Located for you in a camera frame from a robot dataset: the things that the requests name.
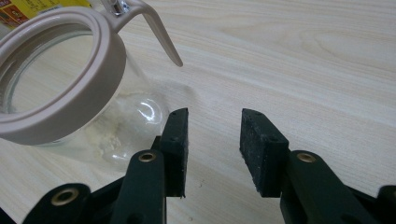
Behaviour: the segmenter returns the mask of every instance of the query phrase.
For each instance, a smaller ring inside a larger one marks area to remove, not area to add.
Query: clear glass
[[[82,25],[57,26],[32,39],[2,66],[1,113],[25,112],[54,99],[75,80],[92,51],[92,32]]]
[[[1,112],[19,113],[52,100],[75,79],[91,50],[92,36],[86,32],[74,32],[34,50],[15,69],[18,72],[14,73],[13,81],[3,90],[7,97],[2,98],[5,106],[0,108]],[[161,135],[168,115],[161,95],[150,87],[127,54],[119,89],[101,113],[69,136],[36,147],[106,169],[125,171],[131,157],[137,151],[149,149],[155,136]]]
[[[6,36],[11,30],[6,27],[2,22],[0,22],[0,39]]]

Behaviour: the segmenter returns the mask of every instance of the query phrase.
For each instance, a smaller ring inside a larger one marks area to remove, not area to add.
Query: table surface
[[[264,113],[290,149],[319,154],[355,189],[396,184],[396,2],[154,1],[184,66],[143,17],[120,35],[170,110],[190,111],[185,199],[169,223],[283,223],[239,152],[242,108]],[[0,139],[0,205],[21,222],[50,189],[122,176]]]

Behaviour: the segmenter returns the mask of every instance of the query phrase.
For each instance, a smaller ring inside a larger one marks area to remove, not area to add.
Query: pink plastic rim
[[[125,47],[107,19],[85,7],[65,7],[42,14],[8,34],[0,42],[0,71],[6,69],[5,61],[23,43],[67,24],[91,30],[90,59],[75,81],[53,100],[18,114],[0,113],[1,138],[23,145],[59,140],[93,119],[116,92],[125,68]]]

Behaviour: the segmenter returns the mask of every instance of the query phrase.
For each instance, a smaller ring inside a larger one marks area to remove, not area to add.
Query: screw hole
[[[154,161],[156,158],[155,154],[147,152],[139,156],[139,160],[142,162]]]
[[[314,161],[317,160],[317,159],[315,159],[315,157],[311,156],[310,154],[308,154],[308,153],[303,153],[303,152],[297,154],[297,158],[298,158],[300,161],[305,161],[305,162],[314,162]]]
[[[127,223],[128,224],[142,224],[145,220],[145,216],[141,213],[133,213],[128,216]]]
[[[55,206],[62,206],[68,203],[73,202],[78,196],[78,189],[71,188],[71,189],[63,189],[55,194],[52,199],[51,203]]]

